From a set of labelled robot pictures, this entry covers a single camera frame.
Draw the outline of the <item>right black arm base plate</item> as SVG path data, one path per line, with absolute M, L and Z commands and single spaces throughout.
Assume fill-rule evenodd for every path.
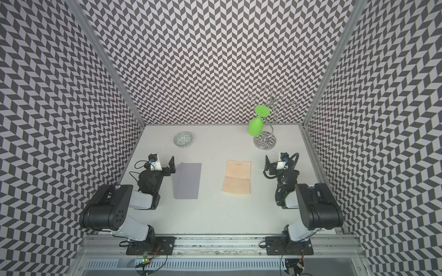
M 310 240 L 292 241 L 281 236 L 266 236 L 265 246 L 267 255 L 310 256 L 314 255 Z

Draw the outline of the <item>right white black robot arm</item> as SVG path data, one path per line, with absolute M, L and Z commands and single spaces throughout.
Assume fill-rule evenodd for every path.
M 299 154 L 280 154 L 279 160 L 271 162 L 265 158 L 263 175 L 266 179 L 277 180 L 275 191 L 276 205 L 282 209 L 299 211 L 300 218 L 284 227 L 279 244 L 285 250 L 296 244 L 308 241 L 321 230 L 341 227 L 344 215 L 327 184 L 313 186 L 300 184 L 300 172 L 296 169 Z

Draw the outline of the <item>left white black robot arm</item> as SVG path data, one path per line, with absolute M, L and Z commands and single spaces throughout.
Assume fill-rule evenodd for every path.
M 79 215 L 82 228 L 108 231 L 114 237 L 126 238 L 131 243 L 156 242 L 154 228 L 142 224 L 128 214 L 130 208 L 155 210 L 160 202 L 160 188 L 165 177 L 176 172 L 174 157 L 168 166 L 161 166 L 157 154 L 150 154 L 144 170 L 137 178 L 138 190 L 132 185 L 102 185 Z

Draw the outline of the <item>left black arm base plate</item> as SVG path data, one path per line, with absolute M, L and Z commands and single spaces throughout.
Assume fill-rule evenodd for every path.
M 160 236 L 154 241 L 129 241 L 126 255 L 141 256 L 144 254 L 169 256 L 172 255 L 175 246 L 175 236 Z

